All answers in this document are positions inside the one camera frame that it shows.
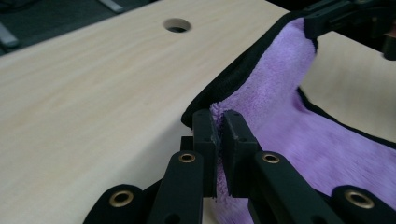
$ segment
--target black trim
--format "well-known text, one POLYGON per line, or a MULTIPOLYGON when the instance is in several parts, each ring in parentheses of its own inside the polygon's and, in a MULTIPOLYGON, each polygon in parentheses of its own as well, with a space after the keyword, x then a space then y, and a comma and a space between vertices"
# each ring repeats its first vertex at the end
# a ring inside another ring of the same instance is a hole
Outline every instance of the black trim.
POLYGON ((379 144, 382 144, 382 145, 384 145, 384 146, 387 146, 387 147, 391 147, 391 148, 393 148, 393 149, 396 149, 396 143, 390 142, 390 141, 388 141, 388 140, 386 140, 386 139, 383 139, 383 138, 379 138, 379 137, 370 135, 370 134, 368 134, 368 133, 362 132, 361 130, 352 128, 352 127, 350 127, 350 126, 345 125, 344 123, 341 123, 340 121, 338 121, 337 119, 335 119, 334 117, 332 117, 331 115, 329 115, 328 113, 326 113, 322 108, 320 108, 320 107, 318 107, 317 105, 314 105, 314 104, 312 104, 311 102, 309 102, 308 97, 306 97, 306 95, 304 94, 303 90, 301 90, 301 89, 299 88, 299 89, 297 90, 297 92, 299 93, 299 95, 300 95, 300 97, 301 97, 301 99, 302 99, 302 101, 303 101, 304 106, 305 106, 308 110, 310 110, 310 111, 312 111, 312 112, 314 112, 314 113, 316 113, 316 114, 318 114, 318 115, 321 115, 323 118, 326 118, 326 119, 329 119, 329 120, 331 120, 331 121, 334 121, 335 123, 341 125, 342 127, 346 128, 346 129, 348 129, 348 130, 350 130, 350 131, 352 131, 352 132, 354 132, 354 133, 360 134, 361 136, 363 136, 363 137, 365 137, 365 138, 368 138, 368 139, 370 139, 370 140, 372 140, 372 141, 375 141, 375 142, 377 142, 377 143, 379 143, 379 144))
POLYGON ((277 35, 290 22, 304 15, 303 12, 290 12, 281 17, 256 43, 236 58, 226 69, 213 79, 192 100, 181 116, 181 122, 192 128, 192 114, 200 109, 208 109, 213 103, 221 102, 238 90, 249 78, 257 62, 277 35))

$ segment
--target metal grommet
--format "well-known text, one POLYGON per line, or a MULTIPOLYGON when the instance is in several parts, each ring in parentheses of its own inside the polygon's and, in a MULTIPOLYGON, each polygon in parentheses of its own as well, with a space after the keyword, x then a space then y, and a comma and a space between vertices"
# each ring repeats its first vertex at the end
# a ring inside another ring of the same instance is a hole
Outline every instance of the metal grommet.
POLYGON ((181 155, 178 157, 178 159, 179 159, 181 162, 193 162, 193 161, 195 161, 195 156, 192 155, 192 154, 190 154, 190 153, 184 153, 184 154, 181 154, 181 155))
POLYGON ((374 207, 374 202, 366 195, 349 189, 345 192, 346 199, 360 208, 370 209, 374 207))
POLYGON ((129 190, 120 190, 111 195, 108 201, 113 207, 123 207, 134 199, 134 195, 129 190))
POLYGON ((266 162, 269 162, 269 163, 278 163, 278 162, 280 162, 279 157, 274 155, 274 154, 271 154, 271 153, 265 153, 262 156, 262 159, 264 161, 266 161, 266 162))

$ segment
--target table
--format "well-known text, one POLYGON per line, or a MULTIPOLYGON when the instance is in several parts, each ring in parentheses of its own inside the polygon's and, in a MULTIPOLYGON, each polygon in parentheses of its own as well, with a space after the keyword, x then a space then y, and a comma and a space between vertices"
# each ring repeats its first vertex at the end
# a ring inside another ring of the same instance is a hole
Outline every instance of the table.
MULTIPOLYGON (((118 184, 163 176, 193 97, 286 11, 162 0, 0 59, 0 223, 82 223, 118 184), (164 29, 181 18, 185 33, 164 29)), ((303 83, 344 123, 396 140, 396 63, 337 34, 303 83)), ((204 223, 216 223, 205 206, 204 223)))

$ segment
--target round hole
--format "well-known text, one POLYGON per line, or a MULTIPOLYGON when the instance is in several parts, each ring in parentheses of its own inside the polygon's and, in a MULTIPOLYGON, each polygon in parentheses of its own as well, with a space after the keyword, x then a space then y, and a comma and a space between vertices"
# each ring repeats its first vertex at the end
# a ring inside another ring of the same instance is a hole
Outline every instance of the round hole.
POLYGON ((366 195, 355 190, 347 190, 345 192, 346 199, 360 208, 370 209, 374 207, 374 202, 366 195))
POLYGON ((165 218, 165 224, 177 224, 180 222, 180 217, 177 214, 170 214, 165 218))
POLYGON ((185 33, 191 29, 191 24, 183 19, 172 18, 166 20, 163 23, 163 27, 173 33, 185 33))
POLYGON ((181 162, 192 162, 195 161, 195 156, 190 153, 184 153, 178 157, 181 162))
POLYGON ((270 153, 265 153, 262 159, 269 163, 278 163, 280 161, 279 157, 270 153))
POLYGON ((314 224, 327 224, 327 221, 323 217, 314 216, 311 219, 314 224))
POLYGON ((108 201, 113 207, 123 207, 134 199, 134 195, 129 190, 120 190, 111 195, 108 201))

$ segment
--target fuzzy purple fabric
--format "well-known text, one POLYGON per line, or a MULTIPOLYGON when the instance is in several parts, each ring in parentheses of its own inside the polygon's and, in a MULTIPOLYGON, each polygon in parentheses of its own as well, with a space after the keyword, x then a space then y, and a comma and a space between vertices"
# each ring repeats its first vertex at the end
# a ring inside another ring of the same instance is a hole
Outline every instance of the fuzzy purple fabric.
MULTIPOLYGON (((220 125, 224 111, 235 110, 262 148, 285 156, 314 189, 330 195, 337 186, 353 185, 396 209, 396 151, 304 107, 296 89, 314 58, 315 47, 304 37, 304 20, 290 22, 247 81, 210 107, 216 123, 220 125)), ((222 165, 212 205, 219 223, 253 223, 248 200, 228 196, 222 165)))

